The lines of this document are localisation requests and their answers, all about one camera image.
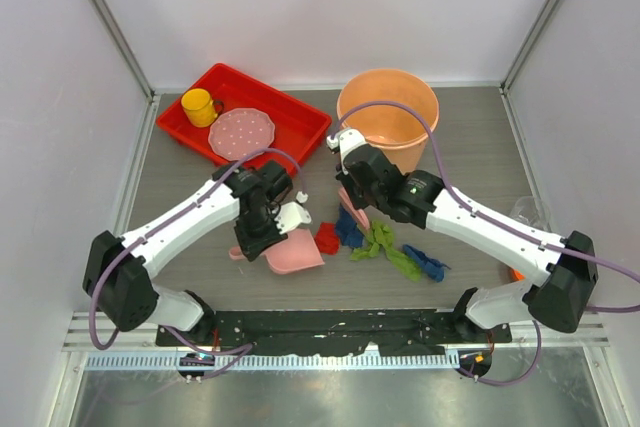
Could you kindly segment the pink hand brush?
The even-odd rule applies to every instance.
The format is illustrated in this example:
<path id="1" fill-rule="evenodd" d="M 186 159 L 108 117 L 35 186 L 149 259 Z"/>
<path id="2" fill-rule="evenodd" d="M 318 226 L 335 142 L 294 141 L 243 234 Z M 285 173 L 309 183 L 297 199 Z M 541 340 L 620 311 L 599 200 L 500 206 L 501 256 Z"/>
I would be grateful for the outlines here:
<path id="1" fill-rule="evenodd" d="M 369 231 L 371 228 L 371 224 L 366 212 L 363 209 L 357 209 L 354 207 L 344 187 L 340 187 L 338 189 L 338 196 L 340 199 L 341 206 L 354 219 L 354 221 L 358 224 L 358 226 L 363 231 Z"/>

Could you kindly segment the orange plastic bucket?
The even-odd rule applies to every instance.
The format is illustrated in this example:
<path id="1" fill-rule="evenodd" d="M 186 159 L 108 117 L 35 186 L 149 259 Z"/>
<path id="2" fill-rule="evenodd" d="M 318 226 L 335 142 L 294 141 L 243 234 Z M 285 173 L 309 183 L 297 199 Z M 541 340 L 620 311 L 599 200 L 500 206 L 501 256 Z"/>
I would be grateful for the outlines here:
<path id="1" fill-rule="evenodd" d="M 408 173 L 418 167 L 429 137 L 420 120 L 394 103 L 411 108 L 431 129 L 436 128 L 436 94 L 423 80 L 399 69 L 372 69 L 352 78 L 339 94 L 336 112 L 338 117 L 348 117 L 344 128 L 358 130 L 401 172 Z"/>

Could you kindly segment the small green paper scrap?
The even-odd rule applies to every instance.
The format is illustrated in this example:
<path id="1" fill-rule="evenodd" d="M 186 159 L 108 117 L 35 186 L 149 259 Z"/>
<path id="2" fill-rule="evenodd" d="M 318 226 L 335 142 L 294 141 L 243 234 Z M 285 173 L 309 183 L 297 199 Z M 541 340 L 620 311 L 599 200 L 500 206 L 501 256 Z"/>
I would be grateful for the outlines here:
<path id="1" fill-rule="evenodd" d="M 363 230 L 358 227 L 357 232 L 361 236 L 362 245 L 352 249 L 350 260 L 362 261 L 376 258 L 380 254 L 380 250 L 382 248 L 381 241 L 379 240 L 378 229 L 375 226 L 372 226 L 368 230 Z"/>

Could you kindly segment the dark blue paper scrap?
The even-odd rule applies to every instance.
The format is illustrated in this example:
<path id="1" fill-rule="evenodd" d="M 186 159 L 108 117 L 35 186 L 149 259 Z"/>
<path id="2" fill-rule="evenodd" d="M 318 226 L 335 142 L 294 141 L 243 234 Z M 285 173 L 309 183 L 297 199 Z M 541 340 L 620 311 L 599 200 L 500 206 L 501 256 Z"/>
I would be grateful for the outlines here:
<path id="1" fill-rule="evenodd" d="M 351 214 L 342 206 L 339 206 L 339 217 L 334 224 L 334 233 L 342 246 L 351 249 L 361 248 L 364 244 L 364 234 Z"/>

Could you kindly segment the pink dustpan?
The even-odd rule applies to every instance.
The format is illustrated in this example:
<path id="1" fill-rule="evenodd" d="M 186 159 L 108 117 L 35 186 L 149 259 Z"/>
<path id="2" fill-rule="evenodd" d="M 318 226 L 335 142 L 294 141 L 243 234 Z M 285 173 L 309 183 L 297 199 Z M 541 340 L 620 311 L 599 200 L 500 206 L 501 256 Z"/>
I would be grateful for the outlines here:
<path id="1" fill-rule="evenodd" d="M 257 252 L 266 259 L 270 270 L 279 275 L 287 275 L 325 264 L 315 243 L 313 235 L 307 229 L 297 228 L 287 234 L 278 231 L 266 237 L 253 238 L 241 246 L 232 247 L 228 254 L 231 260 L 246 260 L 246 252 Z"/>

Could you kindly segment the red paper scrap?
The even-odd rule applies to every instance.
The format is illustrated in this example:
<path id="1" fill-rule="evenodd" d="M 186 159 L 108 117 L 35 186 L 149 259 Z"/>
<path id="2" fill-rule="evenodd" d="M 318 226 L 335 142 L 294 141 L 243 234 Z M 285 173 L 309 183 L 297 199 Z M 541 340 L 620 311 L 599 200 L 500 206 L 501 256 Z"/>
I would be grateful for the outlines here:
<path id="1" fill-rule="evenodd" d="M 335 225 L 322 222 L 314 236 L 315 244 L 322 254 L 336 255 L 341 247 L 341 241 L 335 233 Z"/>

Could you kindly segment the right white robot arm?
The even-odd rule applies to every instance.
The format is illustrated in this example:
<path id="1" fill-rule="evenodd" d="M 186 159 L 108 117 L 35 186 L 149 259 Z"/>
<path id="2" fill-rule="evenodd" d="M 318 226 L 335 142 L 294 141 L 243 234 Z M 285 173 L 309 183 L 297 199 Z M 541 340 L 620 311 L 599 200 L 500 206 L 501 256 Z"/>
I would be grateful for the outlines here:
<path id="1" fill-rule="evenodd" d="M 403 174 L 354 131 L 327 144 L 340 157 L 336 178 L 355 208 L 373 207 L 398 223 L 453 237 L 523 275 L 509 285 L 466 290 L 451 318 L 457 338 L 472 342 L 486 330 L 523 320 L 561 333 L 577 330 L 598 280 L 589 236 L 528 227 L 429 172 Z"/>

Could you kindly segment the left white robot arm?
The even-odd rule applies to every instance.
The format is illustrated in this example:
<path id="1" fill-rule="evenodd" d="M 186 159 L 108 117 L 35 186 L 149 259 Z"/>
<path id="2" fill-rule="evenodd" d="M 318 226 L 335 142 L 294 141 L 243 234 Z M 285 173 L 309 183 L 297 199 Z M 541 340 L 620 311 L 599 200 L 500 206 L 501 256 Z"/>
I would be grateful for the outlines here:
<path id="1" fill-rule="evenodd" d="M 105 231 L 91 244 L 82 282 L 90 312 L 104 313 L 118 332 L 153 323 L 190 345 L 212 339 L 214 311 L 195 293 L 157 286 L 153 280 L 179 253 L 231 223 L 242 255 L 255 260 L 311 220 L 305 193 L 286 203 L 292 179 L 275 161 L 259 169 L 227 164 L 195 194 L 133 231 Z"/>

